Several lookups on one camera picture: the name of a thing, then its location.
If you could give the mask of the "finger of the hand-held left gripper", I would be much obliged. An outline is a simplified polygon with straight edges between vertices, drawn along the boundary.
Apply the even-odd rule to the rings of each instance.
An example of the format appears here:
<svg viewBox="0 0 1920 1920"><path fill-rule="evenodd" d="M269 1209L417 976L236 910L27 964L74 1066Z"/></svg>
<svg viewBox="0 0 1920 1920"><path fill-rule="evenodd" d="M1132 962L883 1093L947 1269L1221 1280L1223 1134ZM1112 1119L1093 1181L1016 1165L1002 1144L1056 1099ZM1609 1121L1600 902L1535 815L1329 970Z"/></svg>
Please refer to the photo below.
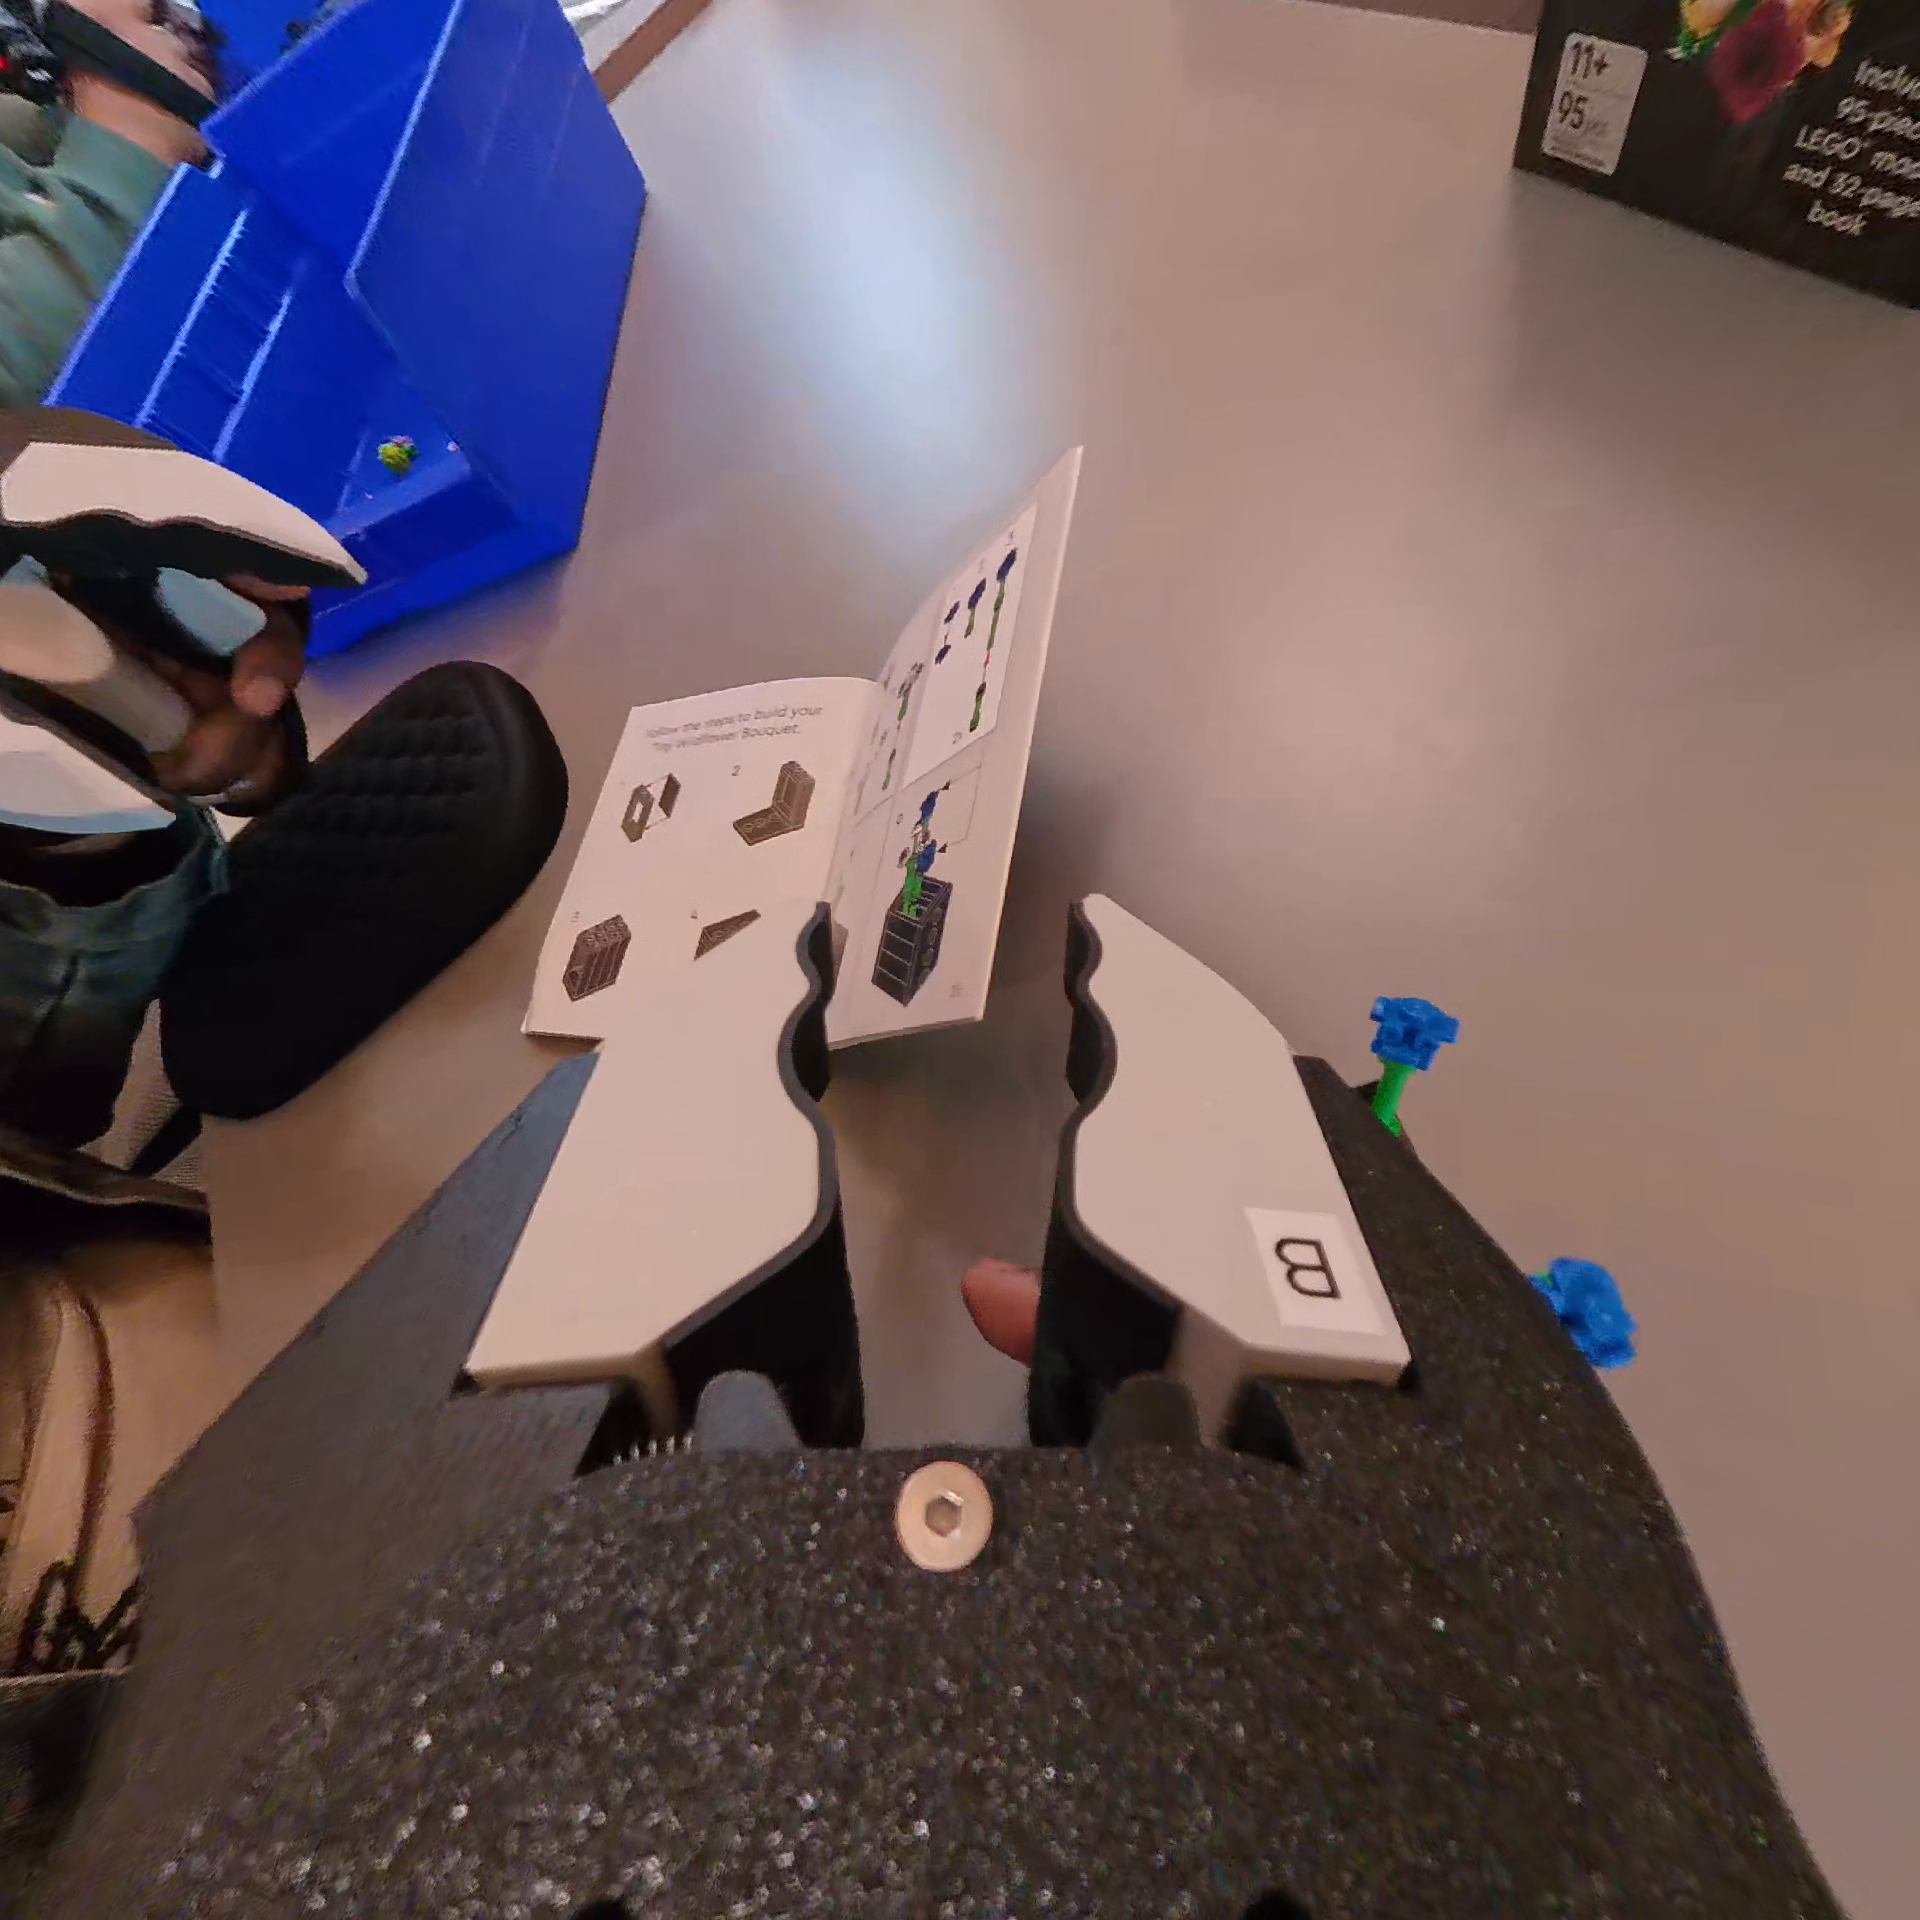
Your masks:
<svg viewBox="0 0 1920 1920"><path fill-rule="evenodd" d="M62 405L2 412L5 563L74 577L174 567L353 590L369 571L323 522L160 435Z"/></svg>
<svg viewBox="0 0 1920 1920"><path fill-rule="evenodd" d="M57 836L166 827L182 799L154 780L178 748L189 704L156 676L76 684L2 678L2 817Z"/></svg>

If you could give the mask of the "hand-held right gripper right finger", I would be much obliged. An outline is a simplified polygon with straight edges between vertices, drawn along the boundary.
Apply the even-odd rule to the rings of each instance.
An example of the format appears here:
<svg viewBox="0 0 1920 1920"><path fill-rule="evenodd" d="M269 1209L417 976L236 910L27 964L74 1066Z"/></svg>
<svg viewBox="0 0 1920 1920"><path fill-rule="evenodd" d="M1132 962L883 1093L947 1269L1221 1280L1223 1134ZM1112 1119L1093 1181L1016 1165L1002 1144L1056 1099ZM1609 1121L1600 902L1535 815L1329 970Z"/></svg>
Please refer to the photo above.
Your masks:
<svg viewBox="0 0 1920 1920"><path fill-rule="evenodd" d="M1067 992L1068 1376L1402 1383L1409 1337L1282 1032L1106 894L1068 910Z"/></svg>

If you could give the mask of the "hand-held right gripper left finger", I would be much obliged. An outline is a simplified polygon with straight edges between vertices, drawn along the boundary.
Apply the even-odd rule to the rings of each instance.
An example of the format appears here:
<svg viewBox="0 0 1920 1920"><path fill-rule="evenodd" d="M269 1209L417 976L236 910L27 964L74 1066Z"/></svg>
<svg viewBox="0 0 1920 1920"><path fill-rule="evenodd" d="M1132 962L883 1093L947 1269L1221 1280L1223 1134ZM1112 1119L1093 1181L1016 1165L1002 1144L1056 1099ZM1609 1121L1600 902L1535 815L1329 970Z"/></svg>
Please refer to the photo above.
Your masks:
<svg viewBox="0 0 1920 1920"><path fill-rule="evenodd" d="M834 936L772 904L646 976L585 1062L585 1092L469 1349L482 1388L671 1388L668 1352L829 1227L821 1112Z"/></svg>

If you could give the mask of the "blue lego flower green stem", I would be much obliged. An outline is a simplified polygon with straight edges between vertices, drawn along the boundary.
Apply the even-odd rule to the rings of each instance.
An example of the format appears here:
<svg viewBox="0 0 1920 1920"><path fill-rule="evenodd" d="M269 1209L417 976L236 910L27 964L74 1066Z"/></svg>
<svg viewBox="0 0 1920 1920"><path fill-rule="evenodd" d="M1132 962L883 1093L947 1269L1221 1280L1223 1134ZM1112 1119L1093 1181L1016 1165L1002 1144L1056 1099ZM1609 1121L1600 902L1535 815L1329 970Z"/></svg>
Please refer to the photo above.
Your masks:
<svg viewBox="0 0 1920 1920"><path fill-rule="evenodd" d="M1370 1110L1388 1134L1402 1140L1402 1104L1411 1081L1430 1069L1444 1045L1458 1039L1462 1022L1423 995L1376 995L1370 1019L1370 1052L1378 1062Z"/></svg>

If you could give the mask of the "open lego instruction booklet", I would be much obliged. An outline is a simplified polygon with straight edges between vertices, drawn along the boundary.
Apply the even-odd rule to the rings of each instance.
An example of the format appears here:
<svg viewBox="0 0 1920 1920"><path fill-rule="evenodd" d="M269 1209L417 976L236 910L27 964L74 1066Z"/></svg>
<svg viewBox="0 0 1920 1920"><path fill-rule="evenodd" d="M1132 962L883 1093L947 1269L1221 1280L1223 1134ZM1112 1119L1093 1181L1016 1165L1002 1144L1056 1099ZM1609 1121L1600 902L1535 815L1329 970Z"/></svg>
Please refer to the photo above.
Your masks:
<svg viewBox="0 0 1920 1920"><path fill-rule="evenodd" d="M874 676L630 709L526 1038L601 1041L643 983L793 899L829 910L830 1045L985 1019L1085 457L990 524Z"/></svg>

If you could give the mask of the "black lego flower set box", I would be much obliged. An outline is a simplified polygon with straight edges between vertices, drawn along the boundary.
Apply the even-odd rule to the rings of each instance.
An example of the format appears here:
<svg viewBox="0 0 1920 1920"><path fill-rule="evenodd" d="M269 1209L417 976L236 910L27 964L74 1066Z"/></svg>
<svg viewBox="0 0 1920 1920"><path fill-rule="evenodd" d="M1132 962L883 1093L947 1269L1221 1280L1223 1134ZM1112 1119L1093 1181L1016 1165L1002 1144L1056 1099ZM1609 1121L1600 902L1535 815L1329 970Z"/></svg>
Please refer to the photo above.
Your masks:
<svg viewBox="0 0 1920 1920"><path fill-rule="evenodd" d="M1546 1L1514 166L1919 307L1915 1Z"/></svg>

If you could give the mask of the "person's left hand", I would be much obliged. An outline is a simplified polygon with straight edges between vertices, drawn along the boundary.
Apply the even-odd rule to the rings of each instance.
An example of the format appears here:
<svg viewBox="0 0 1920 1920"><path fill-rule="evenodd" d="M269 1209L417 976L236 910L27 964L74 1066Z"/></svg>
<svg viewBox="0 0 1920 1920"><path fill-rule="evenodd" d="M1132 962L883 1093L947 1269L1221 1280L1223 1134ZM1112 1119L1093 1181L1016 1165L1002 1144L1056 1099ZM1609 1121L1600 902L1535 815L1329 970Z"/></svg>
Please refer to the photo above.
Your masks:
<svg viewBox="0 0 1920 1920"><path fill-rule="evenodd" d="M283 587L234 573L223 580L236 597L262 611L262 626L224 669L208 669L166 653L150 653L159 678L192 713L180 742L152 753L156 783L184 797L239 793L270 803L295 777L285 709L295 701L309 664L312 616L302 587Z"/></svg>

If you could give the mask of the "person's right hand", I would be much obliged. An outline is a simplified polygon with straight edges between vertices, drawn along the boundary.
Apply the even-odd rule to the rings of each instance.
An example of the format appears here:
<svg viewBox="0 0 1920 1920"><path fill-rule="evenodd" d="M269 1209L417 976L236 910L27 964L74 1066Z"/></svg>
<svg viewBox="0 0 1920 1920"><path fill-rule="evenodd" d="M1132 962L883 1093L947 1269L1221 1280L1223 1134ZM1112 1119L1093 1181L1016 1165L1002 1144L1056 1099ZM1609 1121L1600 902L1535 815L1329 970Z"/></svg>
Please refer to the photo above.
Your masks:
<svg viewBox="0 0 1920 1920"><path fill-rule="evenodd" d="M1029 1367L1039 1343L1042 1273L1011 1260L981 1258L963 1273L963 1299L981 1337Z"/></svg>

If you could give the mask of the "person's blue jeans leg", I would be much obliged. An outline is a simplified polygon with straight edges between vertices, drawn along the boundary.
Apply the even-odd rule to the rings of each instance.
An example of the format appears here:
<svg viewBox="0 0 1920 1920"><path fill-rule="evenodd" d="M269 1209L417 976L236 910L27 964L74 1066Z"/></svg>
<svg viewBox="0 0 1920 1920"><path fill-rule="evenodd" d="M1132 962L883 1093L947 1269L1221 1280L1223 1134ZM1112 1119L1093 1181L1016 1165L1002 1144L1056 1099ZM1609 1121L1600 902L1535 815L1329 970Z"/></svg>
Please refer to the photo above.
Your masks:
<svg viewBox="0 0 1920 1920"><path fill-rule="evenodd" d="M228 885L191 805L160 827L2 827L5 1248L92 1236L206 1240L203 1195L96 1160L150 1004Z"/></svg>

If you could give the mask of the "blue plastic bin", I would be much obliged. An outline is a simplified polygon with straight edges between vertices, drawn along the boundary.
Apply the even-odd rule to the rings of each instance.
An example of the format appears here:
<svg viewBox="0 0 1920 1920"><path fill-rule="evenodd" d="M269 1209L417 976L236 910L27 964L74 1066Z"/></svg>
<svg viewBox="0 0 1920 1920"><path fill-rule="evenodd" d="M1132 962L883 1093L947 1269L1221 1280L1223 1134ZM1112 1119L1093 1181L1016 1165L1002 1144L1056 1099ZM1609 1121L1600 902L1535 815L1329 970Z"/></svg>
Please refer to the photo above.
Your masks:
<svg viewBox="0 0 1920 1920"><path fill-rule="evenodd" d="M577 545L646 181L563 4L203 12L213 164L166 185L50 404L325 522L366 580L312 595L323 658Z"/></svg>

